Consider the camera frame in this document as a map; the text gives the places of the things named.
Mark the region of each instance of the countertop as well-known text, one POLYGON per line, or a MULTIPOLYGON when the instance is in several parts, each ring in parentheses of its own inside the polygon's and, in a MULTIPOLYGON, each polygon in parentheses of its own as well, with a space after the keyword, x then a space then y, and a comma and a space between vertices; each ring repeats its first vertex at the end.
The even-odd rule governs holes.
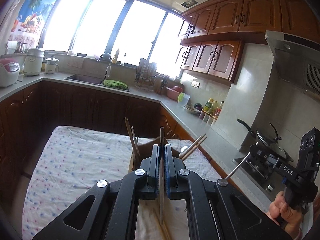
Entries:
MULTIPOLYGON (((232 159, 245 156, 230 143, 228 143, 224 138, 218 135, 214 130, 212 130, 209 125, 200 120, 198 116, 186 112, 184 108, 178 106, 176 101, 166 96, 160 96, 156 93, 147 92, 145 90, 138 90, 132 86, 129 86, 131 92, 127 92, 64 79, 71 75, 71 73, 45 74, 43 72, 41 72, 38 76, 19 75, 18 81, 15 84, 7 88, 0 88, 0 102, 12 94, 42 80, 108 91, 134 98, 141 98, 153 102, 159 102, 161 106, 163 106, 172 115, 172 117, 190 134, 193 139, 196 139, 200 135, 206 133, 207 139, 202 143, 203 149, 227 174, 236 167, 236 165, 232 162, 232 159)), ((235 172, 231 179, 258 208, 260 208, 263 212, 268 211, 271 203, 270 200, 247 177, 247 175, 245 175, 239 169, 235 172)))

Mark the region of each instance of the kitchen sink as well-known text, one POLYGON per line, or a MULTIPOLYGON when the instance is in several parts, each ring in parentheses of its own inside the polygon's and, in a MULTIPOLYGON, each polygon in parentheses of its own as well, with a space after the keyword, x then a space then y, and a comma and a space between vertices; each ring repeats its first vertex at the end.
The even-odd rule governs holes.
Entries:
MULTIPOLYGON (((85 75, 74 74, 74 75, 72 75, 70 77, 66 77, 64 79, 78 81, 81 83, 88 83, 88 84, 94 84, 94 85, 99 85, 99 86, 103 86, 103 87, 108 87, 108 86, 103 85, 103 79, 85 76, 85 75)), ((130 92, 128 87, 126 89, 121 89, 121 88, 117 88, 117 87, 110 87, 110 88, 130 92)))

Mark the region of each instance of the window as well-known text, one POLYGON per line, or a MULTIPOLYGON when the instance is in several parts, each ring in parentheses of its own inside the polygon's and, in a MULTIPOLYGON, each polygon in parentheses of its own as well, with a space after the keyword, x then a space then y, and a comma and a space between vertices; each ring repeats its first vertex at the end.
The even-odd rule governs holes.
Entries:
POLYGON ((162 9, 134 1, 118 33, 111 55, 120 49, 118 60, 133 65, 138 65, 140 58, 147 59, 164 14, 162 9))
POLYGON ((73 50, 83 54, 104 53, 125 0, 93 0, 76 35, 73 50))
POLYGON ((44 49, 68 51, 79 19, 90 0, 61 0, 52 16, 44 40, 44 49))
POLYGON ((180 31, 182 19, 168 14, 152 51, 150 62, 157 63, 157 72, 174 77, 179 76, 180 68, 175 65, 180 49, 180 31))

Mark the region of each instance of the human hand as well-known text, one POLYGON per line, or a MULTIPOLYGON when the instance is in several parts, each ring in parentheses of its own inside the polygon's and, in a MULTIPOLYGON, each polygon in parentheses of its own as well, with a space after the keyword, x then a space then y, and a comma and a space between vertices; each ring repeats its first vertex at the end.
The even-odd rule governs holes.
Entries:
POLYGON ((302 221, 302 213, 301 211, 294 210, 289 207, 284 199, 283 191, 280 191, 277 194, 275 201, 270 204, 269 211, 266 215, 270 217, 273 222, 279 225, 279 223, 276 221, 276 218, 280 214, 282 218, 288 222, 284 231, 286 231, 292 237, 292 239, 295 239, 300 232, 299 228, 302 221))

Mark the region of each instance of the range hood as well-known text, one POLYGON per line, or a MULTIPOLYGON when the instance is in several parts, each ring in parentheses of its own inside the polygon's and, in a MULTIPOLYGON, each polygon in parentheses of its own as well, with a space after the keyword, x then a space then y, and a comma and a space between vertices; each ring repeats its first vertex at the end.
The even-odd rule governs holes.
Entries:
POLYGON ((320 100, 320 44, 274 31, 266 31, 266 41, 279 77, 320 100))

